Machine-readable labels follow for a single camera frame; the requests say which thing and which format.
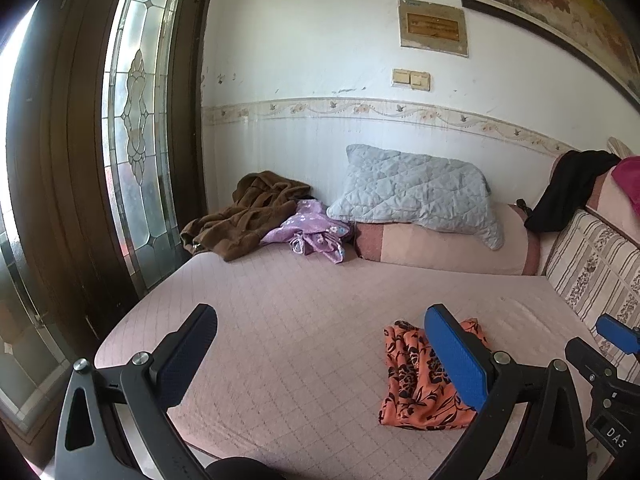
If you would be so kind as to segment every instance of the magenta cloth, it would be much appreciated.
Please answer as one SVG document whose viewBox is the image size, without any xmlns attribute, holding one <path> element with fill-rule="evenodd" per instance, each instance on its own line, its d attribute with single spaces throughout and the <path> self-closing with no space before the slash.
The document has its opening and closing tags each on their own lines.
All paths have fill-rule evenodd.
<svg viewBox="0 0 640 480">
<path fill-rule="evenodd" d="M 631 200 L 631 205 L 640 216 L 640 156 L 623 159 L 611 173 L 618 187 Z"/>
<path fill-rule="evenodd" d="M 299 200 L 296 214 L 283 224 L 269 231 L 261 245 L 288 242 L 296 254 L 324 254 L 334 264 L 344 259 L 341 238 L 348 236 L 347 224 L 326 215 L 326 206 L 319 200 Z"/>
</svg>

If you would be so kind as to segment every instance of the orange floral fabric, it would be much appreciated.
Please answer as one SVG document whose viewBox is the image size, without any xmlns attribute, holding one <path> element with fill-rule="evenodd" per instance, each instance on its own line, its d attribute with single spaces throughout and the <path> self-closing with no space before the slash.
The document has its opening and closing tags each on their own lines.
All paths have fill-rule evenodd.
<svg viewBox="0 0 640 480">
<path fill-rule="evenodd" d="M 488 343 L 477 319 L 460 323 Z M 405 322 L 385 328 L 389 394 L 382 403 L 380 424 L 410 430 L 453 430 L 466 428 L 475 410 L 458 395 L 443 370 L 424 330 Z"/>
</svg>

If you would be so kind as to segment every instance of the mattress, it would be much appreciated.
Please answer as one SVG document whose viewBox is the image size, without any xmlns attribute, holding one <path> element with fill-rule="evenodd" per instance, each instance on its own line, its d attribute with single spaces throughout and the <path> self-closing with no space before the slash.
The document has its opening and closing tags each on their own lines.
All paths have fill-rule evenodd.
<svg viewBox="0 0 640 480">
<path fill-rule="evenodd" d="M 428 478 L 462 430 L 380 426 L 387 393 L 383 328 L 420 326 L 443 303 L 477 317 L 493 350 L 547 366 L 587 327 L 544 276 L 489 276 L 358 258 L 334 265 L 288 244 L 225 263 L 199 254 L 132 309 L 101 345 L 97 367 L 152 351 L 199 303 L 218 313 L 218 335 L 180 406 L 169 416 L 191 445 L 218 457 L 249 456 L 288 478 Z M 571 368 L 584 418 L 590 388 Z M 517 406 L 485 470 L 497 472 L 522 417 Z"/>
</svg>

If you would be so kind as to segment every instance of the screw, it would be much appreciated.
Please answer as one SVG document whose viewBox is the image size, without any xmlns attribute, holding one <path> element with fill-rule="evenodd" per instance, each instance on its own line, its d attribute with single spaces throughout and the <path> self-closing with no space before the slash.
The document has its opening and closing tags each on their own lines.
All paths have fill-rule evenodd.
<svg viewBox="0 0 640 480">
<path fill-rule="evenodd" d="M 499 365 L 508 365 L 511 362 L 511 356 L 507 352 L 496 352 L 494 354 L 494 361 Z"/>
<path fill-rule="evenodd" d="M 564 361 L 562 361 L 562 359 L 556 359 L 554 361 L 554 368 L 556 370 L 558 370 L 559 372 L 565 372 L 566 371 L 566 363 Z"/>
<path fill-rule="evenodd" d="M 137 354 L 135 354 L 132 358 L 131 361 L 133 362 L 133 364 L 135 364 L 136 366 L 140 366 L 143 365 L 144 363 L 146 363 L 147 361 L 149 361 L 149 354 L 146 352 L 138 352 Z"/>
<path fill-rule="evenodd" d="M 76 372 L 84 373 L 90 366 L 91 366 L 91 363 L 87 361 L 84 357 L 82 357 L 81 359 L 78 359 L 78 361 L 74 363 L 74 370 Z"/>
</svg>

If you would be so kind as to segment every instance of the floral wall border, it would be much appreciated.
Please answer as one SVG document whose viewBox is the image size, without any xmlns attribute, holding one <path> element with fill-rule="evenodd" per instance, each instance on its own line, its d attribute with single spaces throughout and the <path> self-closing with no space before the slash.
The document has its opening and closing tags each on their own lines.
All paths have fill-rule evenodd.
<svg viewBox="0 0 640 480">
<path fill-rule="evenodd" d="M 303 98 L 261 101 L 248 104 L 203 107 L 204 126 L 291 118 L 348 118 L 421 124 L 504 140 L 545 155 L 573 150 L 564 142 L 484 115 L 451 108 L 411 102 L 350 99 Z"/>
</svg>

